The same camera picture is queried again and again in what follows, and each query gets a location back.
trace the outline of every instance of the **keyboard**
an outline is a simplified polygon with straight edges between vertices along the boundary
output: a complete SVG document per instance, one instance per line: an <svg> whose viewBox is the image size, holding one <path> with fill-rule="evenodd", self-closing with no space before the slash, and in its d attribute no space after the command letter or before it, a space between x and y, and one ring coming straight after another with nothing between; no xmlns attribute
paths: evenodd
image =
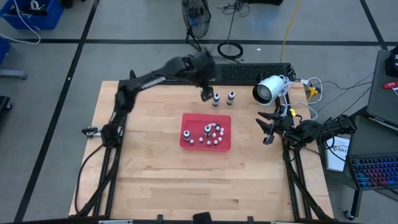
<svg viewBox="0 0 398 224"><path fill-rule="evenodd" d="M253 82L273 75L284 75L291 80L294 78L294 70L289 63L240 63L217 64L218 73L224 82Z"/></svg>
<svg viewBox="0 0 398 224"><path fill-rule="evenodd" d="M349 169L358 189L384 189L376 182L392 189L398 188L398 153L349 156L348 159L355 166L349 166Z"/></svg>

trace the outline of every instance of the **wooden tabletop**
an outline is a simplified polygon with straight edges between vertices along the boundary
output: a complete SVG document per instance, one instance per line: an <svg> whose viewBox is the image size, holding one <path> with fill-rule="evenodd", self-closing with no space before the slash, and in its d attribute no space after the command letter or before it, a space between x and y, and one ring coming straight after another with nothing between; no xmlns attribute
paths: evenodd
<svg viewBox="0 0 398 224"><path fill-rule="evenodd" d="M102 83L93 125L108 122L117 87L118 82ZM255 118L265 109L254 101L252 86L213 88L221 96L219 107L202 102L200 89L194 86L160 85L139 94L127 119L111 218L153 220L163 214L167 220L191 220L193 214L209 211L213 220L245 221L247 216L255 221L294 220L281 141L276 135L273 144L262 143L265 135ZM230 91L236 93L231 106L226 104ZM302 84L294 84L289 96L292 103L307 101ZM293 108L309 119L308 108ZM179 139L184 113L229 115L233 136L229 152L183 150ZM101 138L89 139L84 158L100 144ZM314 142L308 148L318 150ZM307 189L332 217L320 158L307 150L300 153ZM82 173L80 209L97 188L103 155L104 150L93 156ZM73 206L70 213L75 213Z"/></svg>

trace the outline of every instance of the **concrete floor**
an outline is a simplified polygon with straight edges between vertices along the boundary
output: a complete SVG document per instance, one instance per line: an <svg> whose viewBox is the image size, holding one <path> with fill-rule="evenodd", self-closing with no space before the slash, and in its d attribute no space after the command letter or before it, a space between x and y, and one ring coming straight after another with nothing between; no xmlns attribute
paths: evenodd
<svg viewBox="0 0 398 224"><path fill-rule="evenodd" d="M75 1L64 11L55 30L39 34L47 43L12 44L2 69L24 70L28 79L0 80L0 95L12 98L14 108L2 122L0 133L0 223L16 216L32 169L43 145L53 112L63 88L79 39L83 34L94 0ZM228 35L230 16L217 7L232 0L208 0L212 14L210 29L204 39L223 40ZM285 0L281 6L251 5L247 17L234 21L231 39L283 40L296 1ZM160 40L164 44L84 44L70 88L57 121L24 221L66 217L86 139L80 129L91 123L96 99L103 80L127 78L130 69L144 74L163 65L170 57L193 52L187 44L168 44L183 40L185 26L181 0L100 0L87 40ZM398 42L395 0L366 0L382 38ZM2 34L13 38L34 38L27 30L14 30L0 20ZM298 78L318 77L341 86L350 86L374 69L381 46L357 0L303 0L288 40L296 42L285 48L284 62L290 62ZM216 54L216 45L204 45ZM279 61L280 45L243 45L246 63ZM318 117L322 122L337 116L367 90L361 86L327 106ZM313 108L319 110L341 93L325 84L325 98ZM363 107L368 94L346 114ZM336 218L344 220L342 210L350 208L353 190L328 181L328 190ZM398 223L398 203L375 192L365 192L356 222Z"/></svg>

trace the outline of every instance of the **fan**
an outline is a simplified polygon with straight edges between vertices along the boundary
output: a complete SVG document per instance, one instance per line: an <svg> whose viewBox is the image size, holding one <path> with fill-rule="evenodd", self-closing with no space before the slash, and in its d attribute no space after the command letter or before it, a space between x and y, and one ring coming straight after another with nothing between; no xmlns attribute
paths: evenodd
<svg viewBox="0 0 398 224"><path fill-rule="evenodd" d="M182 0L182 15L185 26L187 27L185 41L194 48L201 50L196 39L204 37L209 30L211 15L207 0ZM190 36L196 45L188 41Z"/></svg>

